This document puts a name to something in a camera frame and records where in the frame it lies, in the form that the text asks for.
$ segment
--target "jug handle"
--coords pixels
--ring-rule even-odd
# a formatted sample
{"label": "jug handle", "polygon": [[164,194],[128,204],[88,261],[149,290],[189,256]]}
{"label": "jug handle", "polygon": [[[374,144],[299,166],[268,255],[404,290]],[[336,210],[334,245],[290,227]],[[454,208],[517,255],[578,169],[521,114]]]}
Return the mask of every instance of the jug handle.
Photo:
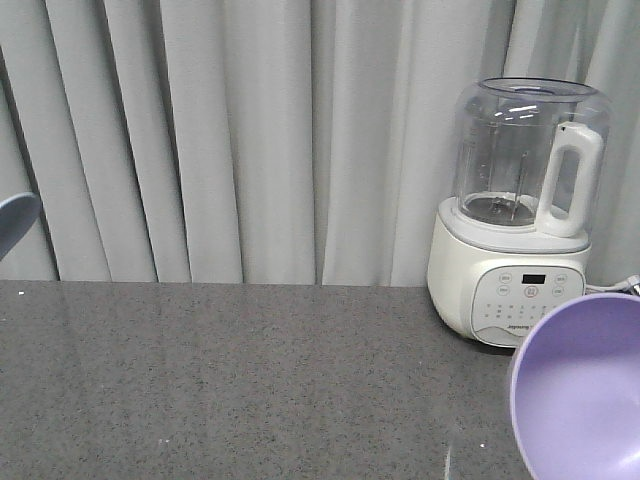
{"label": "jug handle", "polygon": [[[595,193],[603,146],[602,137],[582,123],[564,122],[558,125],[534,221],[536,230],[556,237],[572,237],[582,230]],[[578,155],[578,170],[568,215],[558,218],[551,208],[560,167],[567,151]]]}

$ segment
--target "clear plastic jug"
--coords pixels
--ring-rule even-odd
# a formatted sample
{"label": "clear plastic jug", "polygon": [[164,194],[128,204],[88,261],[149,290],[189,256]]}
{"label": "clear plastic jug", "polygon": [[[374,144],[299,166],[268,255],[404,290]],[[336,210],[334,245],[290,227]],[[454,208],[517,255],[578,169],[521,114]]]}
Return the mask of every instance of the clear plastic jug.
{"label": "clear plastic jug", "polygon": [[610,120],[587,85],[492,78],[458,103],[455,195],[463,215],[558,237],[589,228]]}

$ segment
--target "gray object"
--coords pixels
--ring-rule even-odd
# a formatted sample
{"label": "gray object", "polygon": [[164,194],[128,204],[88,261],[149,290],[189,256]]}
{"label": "gray object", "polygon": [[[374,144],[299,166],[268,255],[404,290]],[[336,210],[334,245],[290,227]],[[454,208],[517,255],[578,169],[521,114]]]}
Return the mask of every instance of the gray object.
{"label": "gray object", "polygon": [[40,198],[33,193],[19,193],[0,203],[0,259],[29,231],[41,208]]}
{"label": "gray object", "polygon": [[424,288],[5,281],[0,312],[2,478],[529,478],[510,357]]}

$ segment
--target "purple bowl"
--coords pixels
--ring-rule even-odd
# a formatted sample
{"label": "purple bowl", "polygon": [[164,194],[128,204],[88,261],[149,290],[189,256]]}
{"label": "purple bowl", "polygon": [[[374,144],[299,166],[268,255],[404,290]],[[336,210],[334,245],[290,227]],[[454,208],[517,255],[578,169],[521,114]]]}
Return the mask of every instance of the purple bowl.
{"label": "purple bowl", "polygon": [[514,354],[509,409],[536,480],[640,479],[640,298],[588,295]]}

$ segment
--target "curtain fold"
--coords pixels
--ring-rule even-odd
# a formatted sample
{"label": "curtain fold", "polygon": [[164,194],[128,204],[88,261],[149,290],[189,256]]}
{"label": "curtain fold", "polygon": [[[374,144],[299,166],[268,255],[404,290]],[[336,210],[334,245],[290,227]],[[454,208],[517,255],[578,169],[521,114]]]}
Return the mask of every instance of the curtain fold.
{"label": "curtain fold", "polygon": [[0,46],[15,120],[44,202],[60,278],[111,280],[47,9],[38,0],[4,0],[0,9]]}
{"label": "curtain fold", "polygon": [[191,278],[243,279],[221,2],[161,1]]}
{"label": "curtain fold", "polygon": [[612,99],[588,276],[617,281],[640,270],[639,21],[635,0],[0,0],[0,196],[44,203],[0,277],[424,285],[456,99],[505,75]]}
{"label": "curtain fold", "polygon": [[151,2],[104,2],[124,121],[161,282],[191,280],[184,216],[162,91],[166,75],[159,11]]}

